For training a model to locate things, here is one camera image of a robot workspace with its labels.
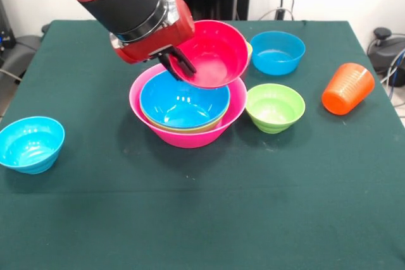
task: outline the yellow bowl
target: yellow bowl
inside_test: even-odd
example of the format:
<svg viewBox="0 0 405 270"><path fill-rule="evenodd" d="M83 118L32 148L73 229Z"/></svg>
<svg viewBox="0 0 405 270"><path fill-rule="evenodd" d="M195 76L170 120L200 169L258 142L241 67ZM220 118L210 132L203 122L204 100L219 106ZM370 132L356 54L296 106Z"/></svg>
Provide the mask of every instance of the yellow bowl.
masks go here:
<svg viewBox="0 0 405 270"><path fill-rule="evenodd" d="M248 42L246 42L246 44L247 44L247 57L249 58L249 61L250 61L252 58L253 47Z"/></svg>
<svg viewBox="0 0 405 270"><path fill-rule="evenodd" d="M141 107L141 111L142 113L145 115L145 117L147 118L147 120L154 125L156 128L162 129L162 130L166 130L169 132L174 132L174 133L181 133L181 134L194 134L194 133L202 133L202 132L207 132L207 131L211 131L213 130L217 124L220 123L220 121L222 120L223 116L225 115L225 113L228 111L228 107L226 108L226 110L214 121L212 121L211 123L208 123L207 125L204 126L199 126L198 128L186 128L186 129L176 129L176 128L170 128L168 126L163 126L160 125L159 123L153 121L151 118L148 117L148 115L144 112L144 110Z"/></svg>

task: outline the table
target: table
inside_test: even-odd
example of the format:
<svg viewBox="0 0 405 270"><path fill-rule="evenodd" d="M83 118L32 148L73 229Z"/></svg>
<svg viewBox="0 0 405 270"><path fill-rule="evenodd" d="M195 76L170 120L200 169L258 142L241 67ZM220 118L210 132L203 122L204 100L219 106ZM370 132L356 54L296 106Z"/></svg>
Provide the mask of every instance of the table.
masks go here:
<svg viewBox="0 0 405 270"><path fill-rule="evenodd" d="M167 145L130 110L130 85L155 62L122 62L96 21L51 25L0 127L51 116L66 141L44 174L0 168L2 270L404 269L399 118L380 85L347 116L320 103L340 64L372 70L349 24L232 24L248 40L284 30L305 42L293 74L251 65L246 84L287 84L306 113L278 135L244 114L193 150Z"/></svg>

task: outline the blue bowl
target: blue bowl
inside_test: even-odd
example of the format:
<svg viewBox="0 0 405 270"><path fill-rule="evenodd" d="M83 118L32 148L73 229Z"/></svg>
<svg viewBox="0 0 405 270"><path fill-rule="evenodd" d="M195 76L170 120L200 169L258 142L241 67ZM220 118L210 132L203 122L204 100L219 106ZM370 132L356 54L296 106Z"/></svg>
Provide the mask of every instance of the blue bowl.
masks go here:
<svg viewBox="0 0 405 270"><path fill-rule="evenodd" d="M0 132L0 164L26 174L48 170L58 158L65 130L52 118L15 121Z"/></svg>
<svg viewBox="0 0 405 270"><path fill-rule="evenodd" d="M230 102L228 86L202 89L175 80L164 71L151 78L140 93L144 114L170 128L197 128L225 113Z"/></svg>
<svg viewBox="0 0 405 270"><path fill-rule="evenodd" d="M305 54L305 44L285 32L263 32L253 37L252 60L254 66L269 75L286 75L293 72Z"/></svg>

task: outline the upside-down cup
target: upside-down cup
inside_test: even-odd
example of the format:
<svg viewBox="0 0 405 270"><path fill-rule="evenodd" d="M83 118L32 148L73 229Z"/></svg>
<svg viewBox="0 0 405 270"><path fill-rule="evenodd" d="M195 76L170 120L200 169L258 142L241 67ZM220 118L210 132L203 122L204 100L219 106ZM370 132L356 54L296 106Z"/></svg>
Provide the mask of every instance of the upside-down cup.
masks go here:
<svg viewBox="0 0 405 270"><path fill-rule="evenodd" d="M341 65L322 94L323 106L333 114L345 115L353 110L375 86L373 75L356 63Z"/></svg>

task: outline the red robot arm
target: red robot arm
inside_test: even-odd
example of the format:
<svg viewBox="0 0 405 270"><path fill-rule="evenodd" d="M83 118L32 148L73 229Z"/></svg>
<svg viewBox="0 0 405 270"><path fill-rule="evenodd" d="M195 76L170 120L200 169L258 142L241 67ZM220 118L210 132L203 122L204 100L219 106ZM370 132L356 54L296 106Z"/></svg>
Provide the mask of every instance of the red robot arm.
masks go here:
<svg viewBox="0 0 405 270"><path fill-rule="evenodd" d="M190 39L194 22L183 0L77 0L110 32L129 63L161 56Z"/></svg>

